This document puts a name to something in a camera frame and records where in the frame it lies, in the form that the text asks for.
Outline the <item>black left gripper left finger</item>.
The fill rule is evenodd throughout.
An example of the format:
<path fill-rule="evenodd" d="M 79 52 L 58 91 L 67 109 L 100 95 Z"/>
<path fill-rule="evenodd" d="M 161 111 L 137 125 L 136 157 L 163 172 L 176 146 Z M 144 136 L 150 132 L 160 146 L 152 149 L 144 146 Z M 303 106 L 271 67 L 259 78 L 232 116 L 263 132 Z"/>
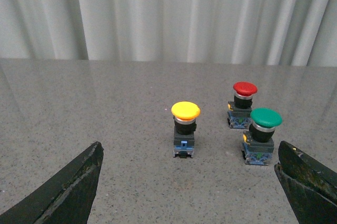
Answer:
<path fill-rule="evenodd" d="M 48 181 L 1 214 L 1 223 L 87 223 L 103 162 L 91 144 Z"/>

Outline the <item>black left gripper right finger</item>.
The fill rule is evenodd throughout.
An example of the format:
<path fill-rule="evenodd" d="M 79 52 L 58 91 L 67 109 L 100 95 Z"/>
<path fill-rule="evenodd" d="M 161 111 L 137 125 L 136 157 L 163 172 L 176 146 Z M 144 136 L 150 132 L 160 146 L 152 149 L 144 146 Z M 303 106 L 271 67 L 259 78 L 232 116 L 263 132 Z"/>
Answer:
<path fill-rule="evenodd" d="M 282 141 L 276 176 L 299 223 L 336 223 L 336 172 Z"/>

